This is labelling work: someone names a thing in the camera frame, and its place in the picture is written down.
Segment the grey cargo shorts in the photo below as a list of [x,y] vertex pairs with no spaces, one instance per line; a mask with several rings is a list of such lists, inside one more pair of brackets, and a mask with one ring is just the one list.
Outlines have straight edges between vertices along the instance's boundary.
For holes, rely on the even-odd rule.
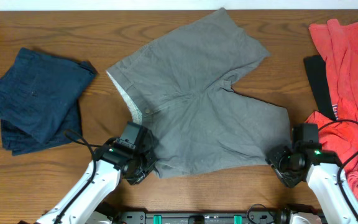
[[232,89],[268,56],[222,8],[107,69],[133,121],[158,139],[158,177],[263,165],[290,142],[285,108]]

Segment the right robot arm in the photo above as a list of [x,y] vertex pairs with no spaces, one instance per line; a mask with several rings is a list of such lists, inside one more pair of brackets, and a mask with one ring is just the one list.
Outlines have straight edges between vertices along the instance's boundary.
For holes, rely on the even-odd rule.
[[266,162],[289,188],[306,182],[321,206],[318,213],[306,205],[293,205],[276,213],[275,223],[358,223],[358,201],[347,183],[345,166],[333,151],[322,150],[316,124],[293,128],[291,146],[279,145],[266,154]]

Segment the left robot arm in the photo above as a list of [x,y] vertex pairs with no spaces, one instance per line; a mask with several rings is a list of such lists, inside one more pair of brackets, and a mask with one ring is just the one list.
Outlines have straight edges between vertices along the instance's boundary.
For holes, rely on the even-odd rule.
[[121,179],[130,185],[141,183],[154,169],[158,140],[151,130],[128,122],[118,138],[108,139],[95,150],[85,140],[91,162],[75,186],[36,223],[86,223],[104,198]]

